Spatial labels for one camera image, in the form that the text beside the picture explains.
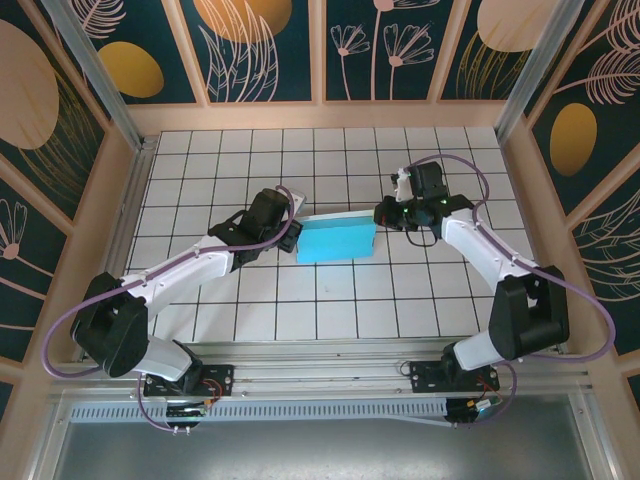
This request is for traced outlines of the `white and teal paper box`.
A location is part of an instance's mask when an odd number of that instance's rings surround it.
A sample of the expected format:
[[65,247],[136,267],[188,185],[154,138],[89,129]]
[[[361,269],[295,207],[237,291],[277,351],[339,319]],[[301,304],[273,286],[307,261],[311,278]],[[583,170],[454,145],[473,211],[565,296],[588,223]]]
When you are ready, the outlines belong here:
[[374,254],[377,226],[372,210],[311,215],[300,218],[299,223],[298,263],[354,260]]

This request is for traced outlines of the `small electronics board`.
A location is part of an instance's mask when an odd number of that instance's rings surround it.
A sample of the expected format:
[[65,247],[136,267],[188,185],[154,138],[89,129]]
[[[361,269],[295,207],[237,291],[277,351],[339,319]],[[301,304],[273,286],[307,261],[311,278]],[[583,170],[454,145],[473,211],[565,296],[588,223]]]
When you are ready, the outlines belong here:
[[208,413],[204,403],[193,404],[169,404],[166,407],[165,416],[169,418],[201,418]]
[[451,398],[446,400],[445,420],[456,426],[478,426],[494,422],[508,405],[490,398]]

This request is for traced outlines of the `grey metal sheet panel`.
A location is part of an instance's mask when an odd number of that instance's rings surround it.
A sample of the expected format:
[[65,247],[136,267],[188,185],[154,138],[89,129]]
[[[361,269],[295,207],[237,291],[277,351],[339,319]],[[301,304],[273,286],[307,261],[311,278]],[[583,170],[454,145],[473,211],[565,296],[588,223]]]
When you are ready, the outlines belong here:
[[582,394],[523,396],[447,428],[399,419],[212,420],[172,435],[133,402],[63,400],[28,480],[628,480]]

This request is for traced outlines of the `aluminium side rail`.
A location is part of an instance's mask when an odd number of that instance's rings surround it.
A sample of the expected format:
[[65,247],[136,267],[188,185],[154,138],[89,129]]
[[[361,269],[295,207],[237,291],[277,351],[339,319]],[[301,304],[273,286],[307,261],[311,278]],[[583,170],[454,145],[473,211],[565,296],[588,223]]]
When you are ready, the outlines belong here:
[[111,219],[108,243],[97,276],[90,281],[84,301],[90,301],[75,315],[70,335],[96,368],[108,376],[127,373],[146,351],[146,324],[139,301],[120,287],[133,242],[134,230],[146,183],[151,173],[157,139],[149,137],[130,162],[117,206]]

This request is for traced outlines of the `aluminium corner post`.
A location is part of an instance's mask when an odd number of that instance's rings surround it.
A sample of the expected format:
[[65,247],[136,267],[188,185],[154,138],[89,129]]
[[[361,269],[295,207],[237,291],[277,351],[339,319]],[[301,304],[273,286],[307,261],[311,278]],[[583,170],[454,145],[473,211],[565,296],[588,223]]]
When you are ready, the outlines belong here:
[[542,81],[566,36],[575,24],[585,0],[558,0],[541,36],[529,55],[495,125],[496,139],[504,147],[525,107]]
[[87,74],[96,93],[123,134],[127,143],[141,151],[144,137],[140,134],[127,105],[116,89],[96,49],[81,27],[67,0],[41,0],[52,22],[58,27],[62,38]]

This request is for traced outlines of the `aluminium mounting rail frame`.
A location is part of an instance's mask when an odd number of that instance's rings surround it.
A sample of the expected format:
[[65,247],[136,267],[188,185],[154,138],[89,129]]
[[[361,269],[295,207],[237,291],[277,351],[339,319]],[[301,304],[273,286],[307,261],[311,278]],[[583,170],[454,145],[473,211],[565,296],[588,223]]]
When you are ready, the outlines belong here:
[[[328,400],[408,397],[405,361],[439,360],[457,338],[250,341],[192,343],[206,364],[235,367],[231,398],[236,400]],[[585,364],[525,359],[513,362],[517,394],[555,395],[593,390]],[[54,389],[120,389],[132,394],[135,373],[110,379],[96,373],[53,380]]]

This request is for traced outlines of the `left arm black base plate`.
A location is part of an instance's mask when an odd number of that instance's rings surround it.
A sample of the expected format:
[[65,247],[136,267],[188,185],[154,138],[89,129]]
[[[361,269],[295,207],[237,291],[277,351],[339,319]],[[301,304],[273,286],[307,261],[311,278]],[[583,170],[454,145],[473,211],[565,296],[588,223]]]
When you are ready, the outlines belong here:
[[232,394],[233,365],[204,365],[195,384],[188,390],[183,382],[170,382],[162,377],[148,375],[143,385],[145,397],[209,397],[220,398]]

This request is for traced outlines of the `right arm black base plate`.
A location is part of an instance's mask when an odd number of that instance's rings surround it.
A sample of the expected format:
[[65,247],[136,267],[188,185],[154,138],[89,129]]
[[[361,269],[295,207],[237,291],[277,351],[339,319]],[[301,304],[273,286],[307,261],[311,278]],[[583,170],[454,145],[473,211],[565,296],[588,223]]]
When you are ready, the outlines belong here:
[[491,366],[468,371],[451,369],[437,361],[412,361],[409,380],[413,393],[482,393],[486,386],[500,389],[498,373]]

